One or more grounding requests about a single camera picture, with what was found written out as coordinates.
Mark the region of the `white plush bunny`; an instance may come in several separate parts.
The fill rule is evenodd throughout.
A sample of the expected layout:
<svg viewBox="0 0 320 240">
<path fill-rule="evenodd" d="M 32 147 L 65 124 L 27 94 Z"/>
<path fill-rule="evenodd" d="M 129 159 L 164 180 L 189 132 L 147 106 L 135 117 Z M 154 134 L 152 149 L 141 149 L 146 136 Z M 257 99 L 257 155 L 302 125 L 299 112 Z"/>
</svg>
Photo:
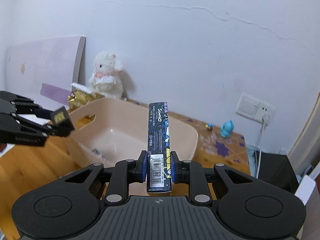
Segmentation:
<svg viewBox="0 0 320 240">
<path fill-rule="evenodd" d="M 95 57 L 93 67 L 93 74 L 89 79 L 89 86 L 93 91 L 106 98 L 121 99 L 124 88 L 120 74 L 124 67 L 116 55 L 107 51 L 100 52 Z"/>
</svg>

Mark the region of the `small colourful card box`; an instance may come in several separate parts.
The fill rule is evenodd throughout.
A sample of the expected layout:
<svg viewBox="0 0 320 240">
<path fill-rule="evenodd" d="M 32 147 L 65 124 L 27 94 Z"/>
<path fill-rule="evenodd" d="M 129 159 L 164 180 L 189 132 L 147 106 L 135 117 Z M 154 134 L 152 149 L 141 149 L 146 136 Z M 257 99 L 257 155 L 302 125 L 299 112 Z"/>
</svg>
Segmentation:
<svg viewBox="0 0 320 240">
<path fill-rule="evenodd" d="M 67 109 L 62 106 L 50 113 L 50 119 L 54 125 L 59 125 L 67 120 L 69 120 L 69 114 Z"/>
</svg>

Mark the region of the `dark blue patterned box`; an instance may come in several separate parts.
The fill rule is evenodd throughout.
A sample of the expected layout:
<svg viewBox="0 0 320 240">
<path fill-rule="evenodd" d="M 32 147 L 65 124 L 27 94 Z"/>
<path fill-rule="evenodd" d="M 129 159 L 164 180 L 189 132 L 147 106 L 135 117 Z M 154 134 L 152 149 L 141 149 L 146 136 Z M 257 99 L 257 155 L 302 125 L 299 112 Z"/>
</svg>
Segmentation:
<svg viewBox="0 0 320 240">
<path fill-rule="evenodd" d="M 168 104 L 149 104 L 147 192 L 171 192 L 171 154 Z"/>
</svg>

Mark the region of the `pink bed headboard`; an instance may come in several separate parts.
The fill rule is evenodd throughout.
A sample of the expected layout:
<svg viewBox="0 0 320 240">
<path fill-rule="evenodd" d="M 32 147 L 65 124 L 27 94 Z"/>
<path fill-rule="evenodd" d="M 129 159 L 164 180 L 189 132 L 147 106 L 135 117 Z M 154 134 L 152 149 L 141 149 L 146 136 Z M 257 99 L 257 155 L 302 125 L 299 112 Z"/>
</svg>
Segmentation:
<svg viewBox="0 0 320 240">
<path fill-rule="evenodd" d="M 47 109 L 68 105 L 78 82 L 86 38 L 49 38 L 11 46 L 5 68 L 6 90 Z"/>
</svg>

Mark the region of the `black box beside table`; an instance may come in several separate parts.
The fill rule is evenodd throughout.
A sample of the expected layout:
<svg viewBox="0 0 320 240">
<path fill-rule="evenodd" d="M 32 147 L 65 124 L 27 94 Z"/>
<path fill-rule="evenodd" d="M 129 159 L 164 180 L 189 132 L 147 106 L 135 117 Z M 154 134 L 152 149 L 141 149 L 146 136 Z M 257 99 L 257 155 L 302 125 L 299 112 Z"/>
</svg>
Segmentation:
<svg viewBox="0 0 320 240">
<path fill-rule="evenodd" d="M 258 178 L 290 193 L 295 193 L 299 182 L 286 155 L 261 153 Z"/>
</svg>

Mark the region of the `white wall socket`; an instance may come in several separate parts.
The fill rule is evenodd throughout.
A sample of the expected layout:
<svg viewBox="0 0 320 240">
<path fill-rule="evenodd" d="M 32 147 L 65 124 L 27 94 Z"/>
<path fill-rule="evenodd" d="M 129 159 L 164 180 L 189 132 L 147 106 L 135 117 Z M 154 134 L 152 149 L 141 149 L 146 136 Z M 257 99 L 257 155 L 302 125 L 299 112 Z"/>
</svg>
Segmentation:
<svg viewBox="0 0 320 240">
<path fill-rule="evenodd" d="M 236 114 L 267 126 L 272 121 L 275 110 L 273 105 L 263 100 L 242 94 L 236 108 Z"/>
</svg>

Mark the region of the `gold tissue box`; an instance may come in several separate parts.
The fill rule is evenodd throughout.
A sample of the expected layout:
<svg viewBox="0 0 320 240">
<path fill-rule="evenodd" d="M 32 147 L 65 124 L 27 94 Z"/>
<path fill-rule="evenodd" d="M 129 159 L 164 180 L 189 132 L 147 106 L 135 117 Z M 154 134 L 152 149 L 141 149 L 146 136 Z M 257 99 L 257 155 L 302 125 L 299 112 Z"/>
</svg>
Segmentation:
<svg viewBox="0 0 320 240">
<path fill-rule="evenodd" d="M 104 96 L 96 93 L 91 87 L 72 83 L 72 92 L 68 96 L 68 105 L 71 111 L 87 105 L 91 101 L 98 100 Z"/>
</svg>

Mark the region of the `blue toy figurine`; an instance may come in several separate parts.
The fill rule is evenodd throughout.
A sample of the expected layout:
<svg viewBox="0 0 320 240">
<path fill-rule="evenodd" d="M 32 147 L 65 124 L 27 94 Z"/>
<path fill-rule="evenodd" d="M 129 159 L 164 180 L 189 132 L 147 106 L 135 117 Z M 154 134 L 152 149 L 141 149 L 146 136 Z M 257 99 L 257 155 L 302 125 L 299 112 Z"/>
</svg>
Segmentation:
<svg viewBox="0 0 320 240">
<path fill-rule="evenodd" d="M 234 123 L 232 120 L 226 121 L 220 127 L 220 135 L 223 138 L 228 138 L 234 130 Z"/>
</svg>

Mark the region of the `pink plastic storage basket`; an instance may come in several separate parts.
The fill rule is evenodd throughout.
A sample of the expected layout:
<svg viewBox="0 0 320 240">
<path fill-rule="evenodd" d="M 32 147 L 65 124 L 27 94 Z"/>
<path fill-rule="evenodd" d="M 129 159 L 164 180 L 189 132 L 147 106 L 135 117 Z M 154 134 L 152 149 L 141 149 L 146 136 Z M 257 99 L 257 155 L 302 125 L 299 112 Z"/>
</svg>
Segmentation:
<svg viewBox="0 0 320 240">
<path fill-rule="evenodd" d="M 99 99 L 72 111 L 75 130 L 67 139 L 70 156 L 80 166 L 114 166 L 137 159 L 147 149 L 148 109 L 118 99 Z"/>
</svg>

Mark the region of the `small toy figure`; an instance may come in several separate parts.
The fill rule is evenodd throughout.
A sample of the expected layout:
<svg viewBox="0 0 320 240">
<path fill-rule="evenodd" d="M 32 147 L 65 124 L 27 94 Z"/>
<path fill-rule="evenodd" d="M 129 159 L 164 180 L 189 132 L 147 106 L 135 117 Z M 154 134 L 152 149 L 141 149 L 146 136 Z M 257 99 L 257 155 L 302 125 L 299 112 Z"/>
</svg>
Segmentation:
<svg viewBox="0 0 320 240">
<path fill-rule="evenodd" d="M 208 124 L 205 125 L 205 127 L 206 127 L 206 129 L 208 131 L 212 131 L 213 130 L 213 124 L 208 123 Z"/>
</svg>

